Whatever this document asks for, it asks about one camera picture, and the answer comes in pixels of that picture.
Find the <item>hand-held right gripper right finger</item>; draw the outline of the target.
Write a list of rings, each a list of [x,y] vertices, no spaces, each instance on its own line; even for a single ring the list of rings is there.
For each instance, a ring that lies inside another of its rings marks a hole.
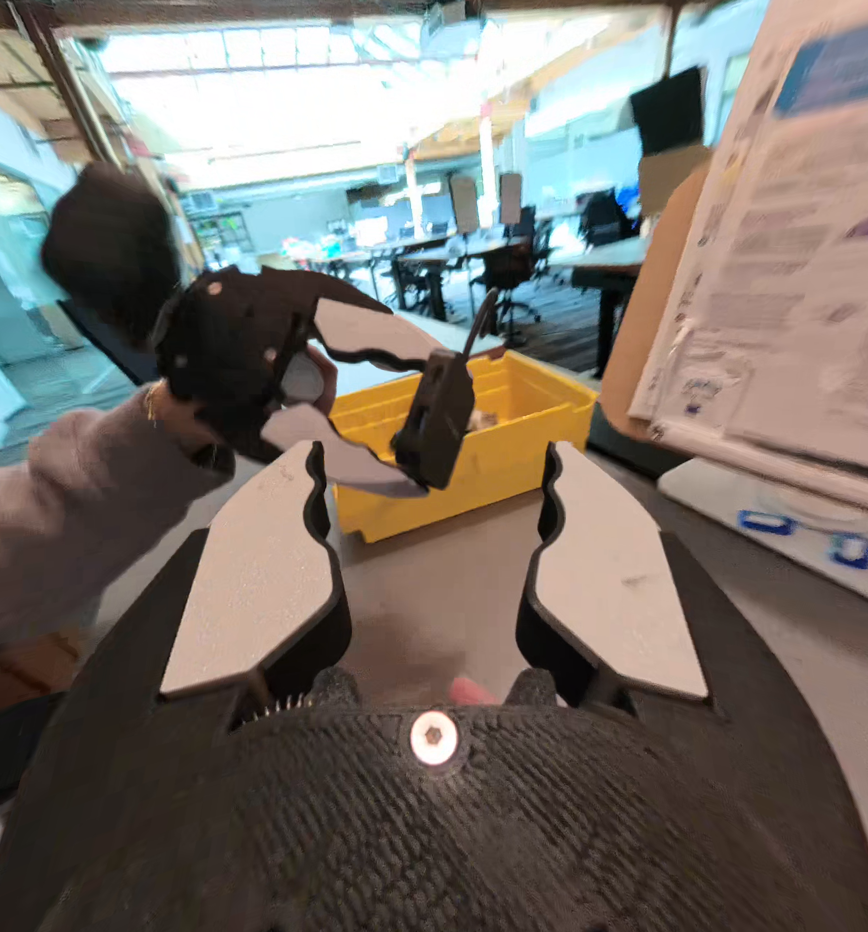
[[[548,444],[516,623],[521,655],[566,705],[636,694],[707,705],[710,690],[660,528],[567,441]]]

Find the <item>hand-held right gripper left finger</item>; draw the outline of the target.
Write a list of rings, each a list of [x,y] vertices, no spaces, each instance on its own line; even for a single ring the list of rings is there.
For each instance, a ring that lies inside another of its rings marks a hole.
[[[167,699],[240,685],[293,701],[343,658],[352,622],[328,543],[324,450],[303,441],[219,510],[207,530],[161,681]]]

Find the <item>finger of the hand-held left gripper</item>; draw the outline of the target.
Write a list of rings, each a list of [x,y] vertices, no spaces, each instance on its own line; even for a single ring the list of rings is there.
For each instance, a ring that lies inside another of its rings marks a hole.
[[[370,448],[340,435],[330,419],[310,404],[295,404],[271,414],[260,437],[282,452],[300,442],[320,443],[325,476],[331,483],[390,499],[428,495],[427,488],[380,460]]]
[[[452,352],[416,324],[394,315],[329,297],[318,297],[313,338],[335,363],[370,364],[396,373],[422,372]]]

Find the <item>black usb hub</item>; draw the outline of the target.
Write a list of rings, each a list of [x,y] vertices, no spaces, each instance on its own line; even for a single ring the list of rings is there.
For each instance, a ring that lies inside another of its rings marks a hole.
[[[396,466],[423,488],[448,487],[475,407],[469,352],[432,351],[409,405],[393,435]]]

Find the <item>yellow plastic bin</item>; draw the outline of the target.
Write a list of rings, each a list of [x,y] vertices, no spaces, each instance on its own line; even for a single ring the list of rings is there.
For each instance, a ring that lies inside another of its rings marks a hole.
[[[513,351],[474,357],[469,369],[475,410],[495,416],[496,425],[464,439],[444,491],[395,499],[336,485],[345,534],[380,542],[532,491],[542,482],[550,442],[586,445],[598,392],[585,381]]]

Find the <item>person's left forearm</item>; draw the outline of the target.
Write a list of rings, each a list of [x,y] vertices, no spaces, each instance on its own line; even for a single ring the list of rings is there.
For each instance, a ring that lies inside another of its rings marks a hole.
[[[107,588],[233,478],[223,442],[190,459],[149,424],[146,389],[61,416],[0,467],[0,645],[93,624]]]

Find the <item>person's left hand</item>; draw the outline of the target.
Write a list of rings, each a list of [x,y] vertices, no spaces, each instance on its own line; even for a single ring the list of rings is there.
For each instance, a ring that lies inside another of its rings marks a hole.
[[[151,383],[142,403],[149,424],[168,436],[186,457],[196,458],[221,446],[221,439],[197,417],[198,405],[177,398],[166,380]]]

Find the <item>long office desk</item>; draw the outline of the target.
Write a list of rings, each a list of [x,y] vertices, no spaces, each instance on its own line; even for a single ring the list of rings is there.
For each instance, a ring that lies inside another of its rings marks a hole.
[[[464,238],[456,248],[445,244],[437,248],[403,253],[395,259],[395,269],[398,272],[409,269],[421,275],[427,284],[430,315],[434,320],[447,322],[448,312],[442,293],[442,272],[447,266],[458,264],[460,268],[466,268],[472,260],[483,259],[496,252],[523,251],[532,244],[533,239],[527,237],[475,241]]]

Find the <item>black office chair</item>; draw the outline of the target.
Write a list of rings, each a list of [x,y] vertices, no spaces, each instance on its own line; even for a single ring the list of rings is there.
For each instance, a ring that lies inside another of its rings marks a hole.
[[[497,293],[489,322],[490,333],[500,336],[506,349],[517,350],[525,345],[526,337],[515,322],[515,312],[522,312],[537,323],[542,320],[530,304],[514,297],[516,290],[532,279],[535,267],[533,205],[522,207],[519,222],[506,227],[505,231],[508,234],[505,244],[484,255],[481,278],[488,292]]]

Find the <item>white box with blue marks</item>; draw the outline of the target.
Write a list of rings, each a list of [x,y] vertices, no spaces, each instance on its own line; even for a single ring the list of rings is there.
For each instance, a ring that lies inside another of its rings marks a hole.
[[[658,491],[868,599],[868,512],[778,483],[688,460]]]

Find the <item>brown wooden board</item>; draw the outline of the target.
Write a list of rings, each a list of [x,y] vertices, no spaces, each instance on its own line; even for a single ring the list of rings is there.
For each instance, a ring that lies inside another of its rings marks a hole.
[[[642,444],[652,443],[650,422],[628,410],[668,304],[710,160],[711,150],[706,149],[671,194],[653,229],[602,379],[598,403],[606,420],[617,433]]]

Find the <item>ceiling projector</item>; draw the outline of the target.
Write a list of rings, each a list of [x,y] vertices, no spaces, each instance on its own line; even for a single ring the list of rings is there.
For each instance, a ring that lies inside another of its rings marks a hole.
[[[477,2],[437,2],[422,18],[419,50],[426,59],[471,57],[478,53],[486,26]]]

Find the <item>black hanging monitor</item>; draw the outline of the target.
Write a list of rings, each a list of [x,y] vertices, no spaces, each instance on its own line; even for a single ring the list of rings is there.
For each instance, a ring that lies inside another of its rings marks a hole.
[[[704,70],[664,78],[628,96],[642,157],[700,145],[704,138]]]

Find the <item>white printed poster board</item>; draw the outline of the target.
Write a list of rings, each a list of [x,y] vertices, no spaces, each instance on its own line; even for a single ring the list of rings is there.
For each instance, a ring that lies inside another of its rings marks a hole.
[[[628,409],[868,510],[868,2],[769,2]]]

